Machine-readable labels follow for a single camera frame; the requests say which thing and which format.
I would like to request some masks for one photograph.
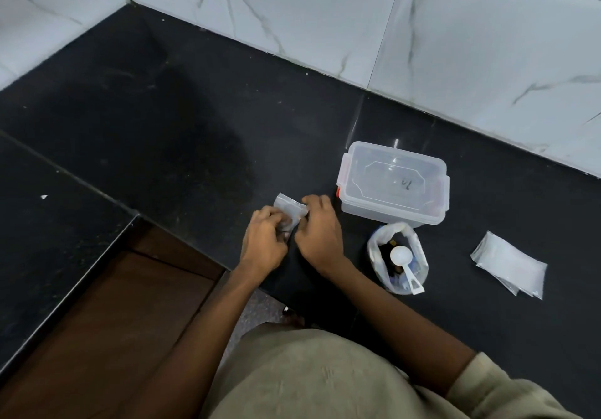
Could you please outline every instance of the white plastic spoon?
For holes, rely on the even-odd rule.
[[[425,291],[424,287],[419,281],[417,281],[417,278],[409,268],[409,264],[413,260],[413,253],[409,248],[402,245],[395,246],[390,251],[390,260],[393,262],[394,265],[403,268],[405,276],[407,277],[407,281],[409,282],[411,294],[416,295]]]

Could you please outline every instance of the hand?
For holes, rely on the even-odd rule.
[[[242,253],[238,268],[256,282],[263,282],[269,272],[275,270],[288,253],[284,234],[276,235],[280,222],[289,222],[290,217],[280,209],[266,205],[252,213],[251,222],[242,240]]]
[[[342,229],[327,196],[305,196],[302,202],[309,209],[309,219],[303,217],[295,235],[303,257],[323,277],[332,274],[347,263],[342,244]]]

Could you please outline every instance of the black granite surface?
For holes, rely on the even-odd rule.
[[[0,171],[2,372],[133,217],[4,136]]]
[[[426,293],[403,299],[512,376],[601,416],[601,182],[162,15],[126,6],[0,93],[0,128],[231,269],[252,210],[335,192],[352,141],[446,161],[451,203],[418,229]],[[372,278],[379,223],[342,213]],[[549,264],[545,299],[512,296],[470,253],[487,230]],[[294,243],[264,290],[386,353]]]

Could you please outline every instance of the right hand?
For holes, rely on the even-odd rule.
[[[332,279],[332,274],[346,265],[340,223],[329,197],[310,195],[302,202],[309,209],[309,218],[300,219],[296,244],[315,270]]]

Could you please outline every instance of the clear plastic container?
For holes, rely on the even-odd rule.
[[[439,224],[449,209],[447,165],[411,151],[353,142],[336,184],[342,211],[383,223]]]

